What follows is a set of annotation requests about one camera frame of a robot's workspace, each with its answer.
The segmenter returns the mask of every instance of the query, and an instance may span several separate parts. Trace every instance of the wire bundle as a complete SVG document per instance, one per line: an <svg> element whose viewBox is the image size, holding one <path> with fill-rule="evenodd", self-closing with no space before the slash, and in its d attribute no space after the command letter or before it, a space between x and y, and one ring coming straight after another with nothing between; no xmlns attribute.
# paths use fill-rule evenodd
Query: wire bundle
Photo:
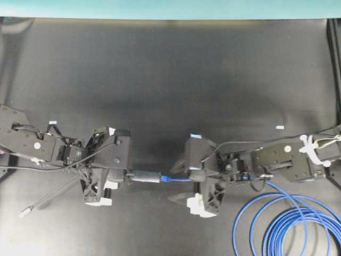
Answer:
<svg viewBox="0 0 341 256"><path fill-rule="evenodd" d="M315 222L324 227L326 231L326 235L327 235L327 240L328 240L327 255L330 255L330 233L334 235L338 244L341 245L341 218L337 215L336 212L334 212L331 208L329 208L328 206L324 205L323 203L321 203L320 201L314 198L307 197L307 196L300 196L300 195L289 195L277 185L271 182L267 182L267 184L277 189L281 193L269 193L269 194L264 194L264 195L255 197L240 210L240 212L238 213L234 221L233 232L232 232L233 249L236 255L239 255L238 250L237 250L236 231L237 231L238 222L242 214L252 204L254 204L260 199L267 198L267 197L277 197L277 198L266 203L257 212L257 214L252 220L252 223L250 226L250 247L251 247L253 255L257 255L255 246L254 246L254 241L253 241L255 223L257 219L270 205L283 199L289 199L294 204L295 208L284 211L278 217L276 217L272 221L272 223L269 225L269 227L267 228L265 232L264 239L262 242L262 255L263 256L284 255L284 242L285 242L286 235L288 234L290 228L301 223L304 224L304 229L305 229L304 246L301 252L301 255L304 255L306 252L307 240L308 240L308 229L307 229L308 222ZM306 201L311 201L322 206L330 214L326 214L325 212L312 208L306 203Z"/></svg>

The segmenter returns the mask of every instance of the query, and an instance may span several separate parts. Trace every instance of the black wire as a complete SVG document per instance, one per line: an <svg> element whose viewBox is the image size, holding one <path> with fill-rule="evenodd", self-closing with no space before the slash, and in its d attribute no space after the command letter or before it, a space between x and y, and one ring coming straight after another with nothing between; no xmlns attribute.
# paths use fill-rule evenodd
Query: black wire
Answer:
<svg viewBox="0 0 341 256"><path fill-rule="evenodd" d="M27 131L35 132L39 139L43 138L43 132L41 132L38 128L35 128L34 126L29 125L29 124L15 125L13 127L13 129L14 130L27 130Z"/></svg>
<svg viewBox="0 0 341 256"><path fill-rule="evenodd" d="M338 45L338 35L337 35L337 19L328 20L328 43L331 55L331 60L334 70L335 79L335 95L336 95L336 110L337 110L337 122L341 122L341 74L340 74L340 50Z"/></svg>
<svg viewBox="0 0 341 256"><path fill-rule="evenodd" d="M204 159L201 160L201 162L206 162L207 160L209 160L211 158L211 156L213 156L221 147L228 145L228 144L250 144L250 143L270 143L270 142L274 142L274 141L278 141L278 140L286 140L286 139L295 139L300 137L302 134L299 135L295 135L295 136L285 136L285 137L278 137L278 138L274 138L274 139L270 139L270 140L254 140L254 141L226 141L223 142L221 144L219 144L207 157L205 157Z"/></svg>
<svg viewBox="0 0 341 256"><path fill-rule="evenodd" d="M262 184L262 187L259 189L259 188L256 188L255 185L253 184L253 180L251 180L250 182L250 186L252 187L252 189L256 192L263 192L265 190L265 185L266 185L266 179L263 179L263 184Z"/></svg>
<svg viewBox="0 0 341 256"><path fill-rule="evenodd" d="M84 162L85 160L88 160L89 158L97 155L98 153L100 153L101 151L105 150L107 147L109 146L116 146L115 143L110 143L110 144L107 144L105 145L103 148L95 151L94 153L88 155L87 157L79 160L79 161L76 161L74 162L73 164L70 164L70 165L67 165L67 166L64 166L64 167L60 167L60 168L56 168L56 169L40 169L40 168L34 168L34 167L27 167L27 166L4 166L4 165L0 165L0 168L3 168L3 169L22 169L22 170L32 170L32 171L38 171L38 172L55 172L55 171L63 171L67 168L70 168L76 164L79 164L81 162Z"/></svg>

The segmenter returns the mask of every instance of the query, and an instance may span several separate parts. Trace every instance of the cable connector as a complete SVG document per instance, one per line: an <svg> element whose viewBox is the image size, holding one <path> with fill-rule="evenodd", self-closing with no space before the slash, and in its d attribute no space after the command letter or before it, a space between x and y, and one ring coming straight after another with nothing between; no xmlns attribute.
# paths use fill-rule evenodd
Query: cable connector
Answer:
<svg viewBox="0 0 341 256"><path fill-rule="evenodd" d="M323 165L324 167L329 167L331 165L329 160L321 161L317 156L315 149L319 148L319 144L317 142L313 142L313 135L309 135L309 137L307 135L301 135L299 139L302 140L304 144L304 147L299 149L300 153L307 153L310 160L316 165Z"/></svg>
<svg viewBox="0 0 341 256"><path fill-rule="evenodd" d="M171 181L190 182L192 180L191 179L177 179L177 178L172 178L170 176L161 175L160 181L163 181L163 182L171 182Z"/></svg>
<svg viewBox="0 0 341 256"><path fill-rule="evenodd" d="M170 176L161 175L160 180L163 182L171 182L172 178Z"/></svg>
<svg viewBox="0 0 341 256"><path fill-rule="evenodd" d="M33 205L27 206L25 209L23 209L21 211L21 213L19 213L19 217L23 218L25 217L27 214L29 214L32 210L33 210Z"/></svg>

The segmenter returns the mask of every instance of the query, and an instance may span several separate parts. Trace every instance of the small white tag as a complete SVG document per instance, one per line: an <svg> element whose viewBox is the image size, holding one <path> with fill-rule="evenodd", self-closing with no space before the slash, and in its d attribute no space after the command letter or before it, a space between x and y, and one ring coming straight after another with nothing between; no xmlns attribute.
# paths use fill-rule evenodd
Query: small white tag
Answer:
<svg viewBox="0 0 341 256"><path fill-rule="evenodd" d="M113 134L115 133L115 130L116 129L109 127L109 136L113 136Z"/></svg>
<svg viewBox="0 0 341 256"><path fill-rule="evenodd" d="M202 139L202 136L199 134L191 134L191 138Z"/></svg>

